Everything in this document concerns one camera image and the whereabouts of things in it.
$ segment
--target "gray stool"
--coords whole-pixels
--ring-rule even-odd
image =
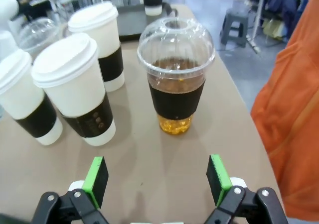
[[[232,27],[233,22],[239,22],[239,28]],[[220,32],[220,43],[226,45],[229,40],[236,42],[242,47],[246,46],[246,36],[248,29],[248,13],[229,9],[226,12],[223,28]],[[238,36],[230,36],[231,30],[238,31]]]

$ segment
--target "black tray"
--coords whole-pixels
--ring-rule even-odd
[[[143,4],[118,7],[117,18],[120,41],[138,41],[146,26],[153,21],[168,16],[178,16],[175,8],[166,2],[162,4],[162,13],[158,16],[147,16]]]

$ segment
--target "person in orange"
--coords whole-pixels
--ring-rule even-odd
[[[286,214],[306,221],[319,221],[318,12],[309,0],[251,111]]]

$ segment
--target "orange clothing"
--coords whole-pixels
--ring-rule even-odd
[[[319,0],[309,0],[251,115],[287,216],[319,221]]]

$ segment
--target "screw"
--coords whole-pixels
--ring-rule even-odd
[[[269,192],[268,192],[267,190],[263,190],[263,191],[261,192],[261,194],[262,194],[263,196],[267,197],[267,196],[269,195]]]
[[[236,194],[240,194],[240,193],[241,193],[240,188],[235,188],[235,189],[234,189],[234,193],[236,193]]]
[[[48,197],[48,201],[52,201],[54,199],[54,196],[53,195],[50,195],[49,197]]]
[[[81,193],[80,193],[80,192],[75,192],[75,193],[74,193],[74,196],[75,196],[76,198],[78,198],[79,196],[81,196]]]

